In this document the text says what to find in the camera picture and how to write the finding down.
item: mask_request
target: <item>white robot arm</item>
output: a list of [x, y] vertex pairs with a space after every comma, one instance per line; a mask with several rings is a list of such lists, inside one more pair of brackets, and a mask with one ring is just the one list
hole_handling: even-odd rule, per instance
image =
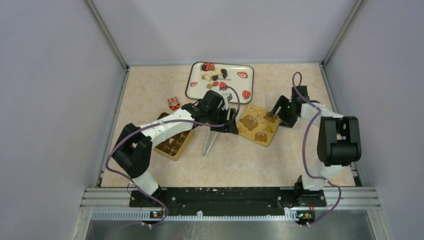
[[[296, 88], [303, 97], [309, 99], [306, 86]], [[319, 134], [316, 148], [318, 157], [308, 168], [312, 176], [330, 179], [343, 166], [349, 166], [360, 159], [361, 140], [356, 117], [337, 114], [325, 105], [311, 101], [314, 107], [299, 97], [294, 88], [291, 93], [290, 100], [280, 96], [270, 115], [277, 114], [281, 119], [281, 126], [292, 128], [298, 117], [311, 121], [318, 113], [317, 109], [320, 109], [320, 115], [313, 121], [313, 125], [319, 128]], [[302, 175], [301, 183], [304, 190], [319, 191], [326, 181]]]
[[132, 123], [127, 124], [116, 144], [129, 134], [140, 129], [144, 130], [129, 138], [112, 157], [135, 184], [147, 194], [152, 195], [159, 188], [149, 171], [152, 149], [178, 133], [189, 131], [203, 124], [220, 126], [211, 127], [211, 131], [238, 134], [235, 120], [236, 110], [229, 109], [231, 99], [230, 93], [219, 94], [209, 90], [196, 105], [185, 104], [174, 113], [148, 124], [139, 126]]

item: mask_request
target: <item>dark brown food piece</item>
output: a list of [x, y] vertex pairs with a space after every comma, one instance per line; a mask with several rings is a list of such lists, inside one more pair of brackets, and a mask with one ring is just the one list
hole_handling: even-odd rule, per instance
[[223, 77], [224, 79], [226, 79], [226, 78], [227, 78], [227, 76], [228, 76], [228, 74], [227, 74], [227, 70], [225, 70], [225, 69], [221, 69], [221, 73], [222, 73], [222, 77]]
[[276, 122], [276, 120], [278, 119], [278, 116], [277, 116], [277, 115], [270, 116], [270, 112], [267, 112], [267, 113], [265, 114], [265, 116], [263, 116], [263, 118], [264, 118], [264, 119], [266, 119], [266, 120], [268, 120], [268, 121], [269, 121], [269, 122], [271, 122], [271, 123], [275, 123], [275, 122]]

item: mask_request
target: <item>white wall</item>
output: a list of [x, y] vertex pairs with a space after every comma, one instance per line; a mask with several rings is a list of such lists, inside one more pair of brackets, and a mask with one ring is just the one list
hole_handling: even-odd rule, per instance
[[70, 239], [123, 70], [82, 0], [0, 3], [0, 239]]
[[422, 239], [423, 10], [420, 0], [368, 1], [329, 65], [342, 112], [359, 118], [362, 178], [395, 239]]
[[94, 0], [129, 65], [318, 62], [356, 0]]

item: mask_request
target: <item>white tray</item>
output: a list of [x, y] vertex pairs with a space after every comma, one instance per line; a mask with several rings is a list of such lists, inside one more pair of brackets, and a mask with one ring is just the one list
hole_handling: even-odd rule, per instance
[[[227, 72], [227, 76], [219, 74], [219, 69], [224, 69]], [[210, 79], [211, 76], [215, 76], [217, 80]], [[233, 93], [230, 89], [220, 90], [220, 86], [227, 84], [233, 87], [238, 96], [240, 97], [241, 104], [248, 104], [253, 97], [253, 77], [254, 70], [252, 67], [247, 65], [233, 65], [225, 63], [215, 62], [196, 62], [191, 67], [190, 76], [188, 77], [187, 87], [185, 88], [185, 95], [190, 99], [202, 99], [208, 90], [214, 90], [217, 93]], [[233, 94], [231, 103], [237, 103], [237, 98]]]

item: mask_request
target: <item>beige speckled tabletop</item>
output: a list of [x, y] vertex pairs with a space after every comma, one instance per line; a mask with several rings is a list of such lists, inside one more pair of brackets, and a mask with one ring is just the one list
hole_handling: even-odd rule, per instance
[[[318, 63], [250, 66], [254, 69], [251, 104], [271, 110], [280, 95], [290, 98], [292, 75], [299, 71], [309, 97], [331, 107]], [[177, 96], [181, 105], [194, 102], [185, 96], [190, 69], [190, 65], [131, 67], [112, 144], [126, 124], [138, 126], [156, 120], [162, 112], [170, 113], [168, 98]], [[178, 161], [152, 152], [149, 169], [162, 187], [292, 187], [305, 174], [301, 150], [307, 124], [299, 119], [294, 128], [279, 127], [269, 147], [238, 135], [220, 134], [207, 156], [201, 153], [209, 128], [198, 127]], [[314, 127], [306, 148], [309, 165], [317, 158], [317, 137], [318, 128]], [[110, 167], [121, 170], [114, 160]], [[349, 167], [336, 173], [331, 181], [341, 186], [355, 185]], [[101, 186], [127, 184], [128, 180], [106, 170]]]

